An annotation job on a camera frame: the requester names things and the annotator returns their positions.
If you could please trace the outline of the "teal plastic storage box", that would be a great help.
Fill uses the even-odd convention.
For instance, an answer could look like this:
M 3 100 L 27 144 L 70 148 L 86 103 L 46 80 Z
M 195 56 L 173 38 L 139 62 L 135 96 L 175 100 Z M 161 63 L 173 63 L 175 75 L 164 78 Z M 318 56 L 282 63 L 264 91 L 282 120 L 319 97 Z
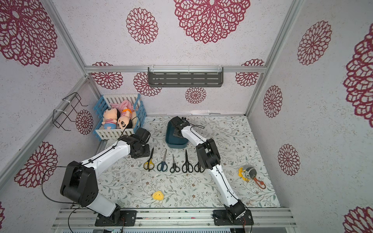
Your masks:
M 180 138 L 174 136 L 174 130 L 175 128 L 171 124 L 171 122 L 168 122 L 167 130 L 166 130 L 166 136 L 165 141 L 169 148 L 171 149 L 184 149 L 187 147 L 188 140 L 185 138 Z

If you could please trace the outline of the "yellow black handled scissors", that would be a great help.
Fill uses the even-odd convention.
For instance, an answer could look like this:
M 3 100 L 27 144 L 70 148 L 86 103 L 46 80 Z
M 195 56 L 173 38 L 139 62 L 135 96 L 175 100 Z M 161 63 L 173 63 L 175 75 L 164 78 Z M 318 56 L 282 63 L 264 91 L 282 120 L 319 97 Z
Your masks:
M 152 161 L 152 158 L 153 158 L 153 152 L 154 152 L 154 148 L 152 148 L 151 150 L 151 153 L 150 153 L 150 157 L 149 159 L 143 164 L 143 168 L 147 171 L 151 171 L 154 169 L 154 163 Z

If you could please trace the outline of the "blue handled scissors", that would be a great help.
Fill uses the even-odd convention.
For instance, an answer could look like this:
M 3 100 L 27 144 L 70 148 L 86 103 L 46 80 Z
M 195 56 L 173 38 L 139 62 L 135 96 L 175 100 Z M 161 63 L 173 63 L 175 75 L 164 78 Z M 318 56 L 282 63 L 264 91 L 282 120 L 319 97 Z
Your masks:
M 166 172 L 168 170 L 168 165 L 166 163 L 167 150 L 165 150 L 162 161 L 157 165 L 157 171 Z

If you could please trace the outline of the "small grey handled scissors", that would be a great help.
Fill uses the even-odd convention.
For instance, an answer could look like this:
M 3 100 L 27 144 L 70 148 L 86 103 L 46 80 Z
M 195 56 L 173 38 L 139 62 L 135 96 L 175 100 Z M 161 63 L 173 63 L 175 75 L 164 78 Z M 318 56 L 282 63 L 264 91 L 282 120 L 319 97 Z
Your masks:
M 180 172 L 180 168 L 177 166 L 176 161 L 175 161 L 175 157 L 173 155 L 173 164 L 170 168 L 170 173 L 176 173 L 176 172 Z

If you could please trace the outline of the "large black scissors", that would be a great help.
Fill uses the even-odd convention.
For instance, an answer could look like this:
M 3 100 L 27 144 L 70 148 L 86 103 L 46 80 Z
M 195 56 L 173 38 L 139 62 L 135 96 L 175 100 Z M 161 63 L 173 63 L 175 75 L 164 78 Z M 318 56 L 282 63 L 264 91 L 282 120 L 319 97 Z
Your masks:
M 192 173 L 193 172 L 193 166 L 188 160 L 188 153 L 187 150 L 185 151 L 185 162 L 182 165 L 182 172 L 183 173 Z

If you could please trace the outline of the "black handled steel scissors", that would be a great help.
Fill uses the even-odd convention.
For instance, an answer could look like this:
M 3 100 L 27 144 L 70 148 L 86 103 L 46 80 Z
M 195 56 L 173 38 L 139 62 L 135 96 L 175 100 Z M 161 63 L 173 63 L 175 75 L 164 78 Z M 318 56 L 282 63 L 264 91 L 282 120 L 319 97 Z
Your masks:
M 194 166 L 194 171 L 195 172 L 199 172 L 199 173 L 202 173 L 204 172 L 204 168 L 201 166 L 200 162 L 198 162 L 195 166 Z

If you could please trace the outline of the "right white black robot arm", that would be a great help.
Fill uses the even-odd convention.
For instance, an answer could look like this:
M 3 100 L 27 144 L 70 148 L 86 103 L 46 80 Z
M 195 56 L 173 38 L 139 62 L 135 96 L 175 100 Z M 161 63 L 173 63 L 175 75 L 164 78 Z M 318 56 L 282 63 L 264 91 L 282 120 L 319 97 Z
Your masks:
M 208 172 L 218 187 L 222 203 L 226 209 L 226 218 L 231 224 L 246 214 L 246 206 L 235 194 L 220 163 L 220 154 L 214 139 L 207 139 L 193 129 L 186 118 L 178 116 L 170 120 L 174 127 L 174 136 L 187 139 L 196 148 L 198 162 Z

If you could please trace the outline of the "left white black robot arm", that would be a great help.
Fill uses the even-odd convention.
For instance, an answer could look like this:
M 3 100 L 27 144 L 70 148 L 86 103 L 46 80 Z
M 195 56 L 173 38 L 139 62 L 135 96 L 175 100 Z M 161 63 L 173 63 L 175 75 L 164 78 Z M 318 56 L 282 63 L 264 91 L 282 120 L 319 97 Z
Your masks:
M 120 208 L 100 194 L 97 178 L 124 157 L 134 159 L 150 156 L 150 132 L 143 128 L 120 137 L 111 147 L 82 162 L 73 161 L 66 167 L 60 193 L 69 200 L 87 207 L 104 217 L 112 217 Z

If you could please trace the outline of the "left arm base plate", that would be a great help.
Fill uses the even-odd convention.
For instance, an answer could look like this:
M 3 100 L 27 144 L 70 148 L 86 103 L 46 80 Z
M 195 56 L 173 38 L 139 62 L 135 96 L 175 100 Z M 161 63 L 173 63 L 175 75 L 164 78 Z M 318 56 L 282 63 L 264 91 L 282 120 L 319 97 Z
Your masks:
M 111 227 L 111 226 L 128 226 L 135 225 L 137 211 L 116 210 L 111 216 L 103 216 L 98 214 L 95 226 L 96 227 Z

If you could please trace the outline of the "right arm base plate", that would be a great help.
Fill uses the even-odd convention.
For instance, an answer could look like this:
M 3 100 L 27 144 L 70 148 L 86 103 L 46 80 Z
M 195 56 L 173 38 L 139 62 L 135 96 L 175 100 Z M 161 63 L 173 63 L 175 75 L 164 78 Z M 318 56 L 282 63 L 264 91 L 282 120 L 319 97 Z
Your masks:
M 252 226 L 254 224 L 250 210 L 246 210 L 245 213 L 238 218 L 228 213 L 227 210 L 213 210 L 212 217 L 216 226 Z

